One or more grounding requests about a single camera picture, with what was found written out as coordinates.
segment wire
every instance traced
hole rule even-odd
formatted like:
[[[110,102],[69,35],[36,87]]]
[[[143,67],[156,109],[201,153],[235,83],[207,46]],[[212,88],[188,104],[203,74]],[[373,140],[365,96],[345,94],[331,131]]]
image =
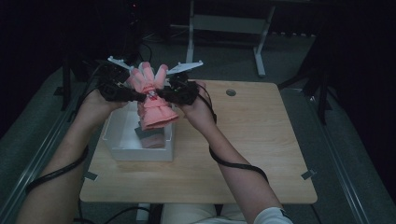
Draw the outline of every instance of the wire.
[[[145,46],[146,48],[148,48],[149,51],[149,57],[148,57],[148,61],[149,63],[151,63],[151,57],[152,57],[152,49],[149,45],[145,44],[145,43],[141,43],[143,46]]]
[[[213,116],[213,120],[216,123],[217,122],[217,115],[215,114],[215,112],[214,112],[214,110],[212,108],[212,101],[210,99],[209,93],[207,92],[207,90],[203,86],[201,86],[199,84],[197,84],[197,85],[206,92],[210,103],[201,94],[198,94],[198,96],[199,96],[199,98],[202,101],[204,101],[204,103],[210,109],[210,111],[212,113],[212,116]],[[267,175],[259,167],[253,166],[253,165],[250,165],[250,164],[233,163],[233,162],[224,161],[218,155],[216,155],[216,153],[213,151],[213,149],[210,146],[209,146],[209,152],[210,152],[210,156],[212,156],[212,159],[215,160],[217,163],[219,163],[219,164],[221,164],[223,166],[227,166],[227,167],[232,167],[232,168],[238,168],[238,169],[250,170],[250,171],[257,172],[267,181],[267,183],[269,183]]]
[[[140,51],[137,52],[137,55],[139,56],[141,62],[144,62],[144,61],[145,61],[145,60],[143,59],[143,56],[142,56],[142,54],[140,53]]]
[[[95,89],[97,89],[97,87],[93,90],[88,91],[88,88],[91,86],[93,79],[96,77],[97,72],[99,71],[99,69],[104,66],[105,64],[108,63],[100,63],[94,70],[93,70],[93,75],[90,77],[90,79],[87,81],[87,84],[84,87],[84,90],[82,92],[82,94],[78,97],[78,102],[76,105],[75,110],[73,111],[73,113],[70,116],[70,120],[78,113],[79,108],[81,107],[82,103],[84,102],[85,98],[87,98],[87,96],[94,91]]]
[[[59,170],[49,173],[47,175],[43,175],[43,176],[39,177],[38,179],[32,181],[26,187],[26,190],[25,190],[26,194],[28,194],[30,191],[32,191],[32,189],[36,188],[37,186],[44,184],[45,182],[48,182],[60,175],[64,175],[64,174],[68,173],[69,171],[73,170],[74,168],[78,167],[87,158],[88,151],[89,151],[88,146],[86,146],[82,155],[76,161],[72,162],[71,164],[65,166],[62,169],[59,169]]]
[[[185,30],[183,30],[183,31],[180,31],[180,32],[177,33],[177,34],[171,35],[171,38],[172,38],[172,37],[176,37],[176,36],[178,36],[178,35],[182,35],[182,34],[188,32],[188,31],[189,31],[189,29],[185,29]]]
[[[73,222],[95,224],[94,222],[90,221],[89,219],[80,218],[80,217],[73,218]]]
[[[315,209],[315,206],[313,204],[311,204],[311,208],[314,211],[315,217],[317,217],[317,220],[318,220],[319,224],[322,224],[322,222],[320,220],[320,217],[319,217],[319,214],[317,212],[317,209]]]
[[[149,37],[151,37],[151,36],[153,36],[153,35],[155,35],[155,33],[152,33],[152,34],[150,34],[150,35],[146,35],[146,36],[142,37],[142,40],[147,40],[147,41],[149,41],[149,39],[147,39],[147,38],[149,38]]]
[[[122,214],[124,214],[124,213],[126,213],[126,212],[134,211],[134,210],[143,210],[143,211],[148,212],[149,215],[151,215],[150,211],[149,211],[147,208],[145,208],[145,207],[139,207],[139,206],[134,206],[134,207],[130,207],[130,208],[127,208],[127,209],[124,209],[124,210],[118,212],[116,215],[114,215],[114,216],[111,217],[108,221],[106,221],[105,224],[110,223],[110,222],[113,221],[116,217],[118,217],[118,216],[120,216],[120,215],[122,215]]]
[[[82,206],[81,206],[81,199],[78,197],[78,214],[79,214],[79,219],[81,219],[81,223],[84,224],[85,223],[85,219],[82,216]]]

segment forearm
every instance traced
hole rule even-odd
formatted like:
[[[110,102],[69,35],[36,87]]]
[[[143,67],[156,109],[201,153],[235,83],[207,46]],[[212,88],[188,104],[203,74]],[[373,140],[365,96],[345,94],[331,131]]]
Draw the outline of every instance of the forearm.
[[[40,176],[76,161],[87,146],[92,131],[74,122]],[[82,173],[83,163],[33,189],[23,203],[18,223],[71,223],[77,209]]]
[[[217,126],[206,129],[203,135],[213,152],[222,160],[249,164]],[[253,223],[254,218],[265,208],[282,206],[266,180],[259,173],[223,165],[219,165],[219,168],[235,200],[241,207],[247,223]]]

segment white sleeve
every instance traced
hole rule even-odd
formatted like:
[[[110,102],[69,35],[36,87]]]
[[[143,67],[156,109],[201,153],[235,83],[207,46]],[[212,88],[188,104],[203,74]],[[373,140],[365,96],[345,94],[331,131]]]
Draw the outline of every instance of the white sleeve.
[[[292,222],[284,210],[270,207],[257,215],[254,224],[292,224]]]

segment metal frame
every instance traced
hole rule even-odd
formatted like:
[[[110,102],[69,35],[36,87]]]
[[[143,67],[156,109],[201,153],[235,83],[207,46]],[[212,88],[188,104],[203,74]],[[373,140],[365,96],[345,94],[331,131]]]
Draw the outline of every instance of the metal frame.
[[[186,63],[192,63],[194,54],[194,30],[210,30],[235,32],[245,34],[261,35],[260,43],[253,48],[253,54],[256,61],[257,72],[260,77],[264,77],[265,69],[262,62],[262,48],[265,38],[268,35],[268,29],[274,16],[275,7],[271,7],[270,12],[265,20],[249,18],[219,17],[194,14],[194,0],[190,1],[190,26],[189,26],[189,45],[187,47]]]
[[[312,114],[312,118],[316,120],[316,124],[320,129],[326,147],[329,149],[334,171],[338,177],[338,180],[340,181],[341,188],[344,191],[346,200],[349,203],[349,207],[356,222],[361,224],[369,224],[370,220],[368,218],[367,212],[364,209],[363,204],[361,204],[360,196],[356,191],[355,185],[349,177],[349,174],[347,173],[347,168],[341,160],[341,156],[338,152],[339,149],[332,140],[332,135],[330,134],[328,128],[326,125],[323,125],[320,117],[317,115],[315,98],[305,97],[305,100],[308,104],[310,113]]]
[[[93,71],[92,76],[99,70],[100,64],[96,67]],[[64,85],[70,85],[70,68],[67,63],[64,63]],[[15,185],[12,192],[9,194],[6,202],[2,204],[0,208],[0,223],[6,224],[12,221],[17,213],[19,212],[19,208],[21,203],[25,199],[25,189],[41,172],[42,168],[52,156],[54,150],[56,150],[55,144],[59,141],[60,134],[62,133],[63,129],[70,125],[70,119],[72,118],[73,114],[76,112],[76,106],[79,103],[79,96],[84,94],[84,91],[87,88],[87,84],[77,85],[73,92],[71,89],[67,92],[68,96],[67,99],[64,98],[64,107],[62,108],[62,112],[52,125],[49,133],[47,134],[46,138],[42,142],[40,148],[36,152],[36,154],[31,159],[30,163],[25,167],[24,171],[21,173],[21,176]]]

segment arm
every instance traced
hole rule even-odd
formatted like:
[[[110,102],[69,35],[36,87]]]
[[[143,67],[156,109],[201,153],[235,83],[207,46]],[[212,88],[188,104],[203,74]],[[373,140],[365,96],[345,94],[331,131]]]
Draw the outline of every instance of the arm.
[[[98,90],[90,93],[40,176],[77,160],[97,127],[106,120],[111,111],[124,105],[126,103],[107,102]],[[72,223],[77,210],[82,172],[83,163],[33,189],[23,202],[17,223]]]
[[[200,90],[200,94],[207,100],[203,90]],[[180,105],[179,107],[219,158],[228,162],[249,164],[217,127],[210,110],[201,99],[195,100],[193,105]],[[219,165],[219,168],[247,223],[253,223],[256,216],[266,208],[282,208],[273,190],[260,174],[223,165]]]

